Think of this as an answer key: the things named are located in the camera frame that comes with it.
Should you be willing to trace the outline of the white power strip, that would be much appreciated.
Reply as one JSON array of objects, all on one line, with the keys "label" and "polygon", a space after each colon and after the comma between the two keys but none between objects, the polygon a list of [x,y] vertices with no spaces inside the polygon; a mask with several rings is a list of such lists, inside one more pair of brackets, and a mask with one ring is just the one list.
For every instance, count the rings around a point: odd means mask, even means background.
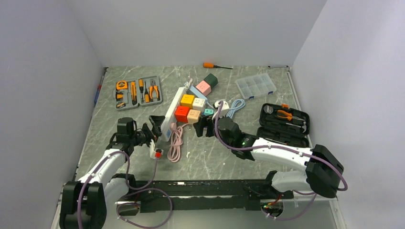
[{"label": "white power strip", "polygon": [[165,118],[161,124],[161,138],[164,142],[168,142],[172,133],[171,130],[171,124],[175,123],[175,116],[174,113],[177,109],[177,107],[180,105],[180,101],[182,99],[182,96],[184,94],[186,94],[187,89],[185,87],[179,87],[166,114],[165,114]]}]

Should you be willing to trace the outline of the grey tool tray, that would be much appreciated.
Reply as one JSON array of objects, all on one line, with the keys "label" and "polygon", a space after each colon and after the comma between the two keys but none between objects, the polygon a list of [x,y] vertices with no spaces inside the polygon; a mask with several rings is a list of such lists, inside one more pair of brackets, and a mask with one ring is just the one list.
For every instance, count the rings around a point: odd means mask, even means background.
[{"label": "grey tool tray", "polygon": [[140,77],[133,80],[120,80],[115,83],[113,92],[115,109],[118,111],[150,106],[163,102],[158,76]]}]

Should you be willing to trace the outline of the clear plastic organizer box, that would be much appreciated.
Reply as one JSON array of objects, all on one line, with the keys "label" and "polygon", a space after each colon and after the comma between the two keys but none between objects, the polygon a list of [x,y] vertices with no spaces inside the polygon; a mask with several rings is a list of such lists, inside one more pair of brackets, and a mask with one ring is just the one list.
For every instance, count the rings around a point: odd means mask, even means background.
[{"label": "clear plastic organizer box", "polygon": [[245,100],[271,95],[277,91],[268,73],[260,73],[240,78],[237,79],[235,83]]}]

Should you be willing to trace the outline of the black plastic tool case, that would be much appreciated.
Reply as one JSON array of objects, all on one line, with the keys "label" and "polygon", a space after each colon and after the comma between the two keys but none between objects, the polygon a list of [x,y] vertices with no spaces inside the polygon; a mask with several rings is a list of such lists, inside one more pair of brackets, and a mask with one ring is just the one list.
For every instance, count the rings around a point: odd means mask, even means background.
[{"label": "black plastic tool case", "polygon": [[[289,128],[286,125],[286,123],[290,123],[289,121],[276,117],[277,110],[284,110],[292,113],[294,116],[306,119],[307,122],[303,125],[307,126],[307,131],[302,134],[296,132],[293,128]],[[259,116],[259,124],[260,127],[256,132],[258,137],[270,139],[288,146],[309,146],[307,136],[310,132],[310,116],[306,112],[290,108],[287,104],[263,104]]]}]

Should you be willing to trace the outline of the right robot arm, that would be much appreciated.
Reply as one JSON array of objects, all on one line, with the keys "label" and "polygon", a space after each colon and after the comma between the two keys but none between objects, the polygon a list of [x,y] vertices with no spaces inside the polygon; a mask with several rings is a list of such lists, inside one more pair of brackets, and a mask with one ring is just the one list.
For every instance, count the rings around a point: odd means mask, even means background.
[{"label": "right robot arm", "polygon": [[206,130],[207,137],[216,137],[239,159],[289,167],[288,172],[271,171],[267,175],[263,192],[269,198],[287,191],[312,191],[325,198],[335,198],[337,192],[348,189],[343,165],[323,145],[310,148],[276,143],[242,132],[229,117],[203,117],[193,127],[198,137]]}]

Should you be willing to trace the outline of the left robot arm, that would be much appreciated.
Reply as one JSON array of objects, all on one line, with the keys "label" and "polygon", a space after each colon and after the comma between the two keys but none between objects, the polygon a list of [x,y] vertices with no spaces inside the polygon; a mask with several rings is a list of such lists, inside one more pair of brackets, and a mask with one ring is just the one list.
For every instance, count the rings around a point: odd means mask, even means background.
[{"label": "left robot arm", "polygon": [[155,143],[162,135],[161,125],[165,117],[149,116],[152,125],[144,123],[141,128],[133,118],[123,117],[117,121],[117,131],[111,136],[103,156],[84,176],[69,181],[62,190],[59,227],[62,229],[100,229],[107,217],[107,207],[120,198],[132,200],[136,194],[148,189],[147,184],[138,187],[133,175],[117,170],[129,165],[129,157],[136,146],[146,145],[158,160],[161,149]]}]

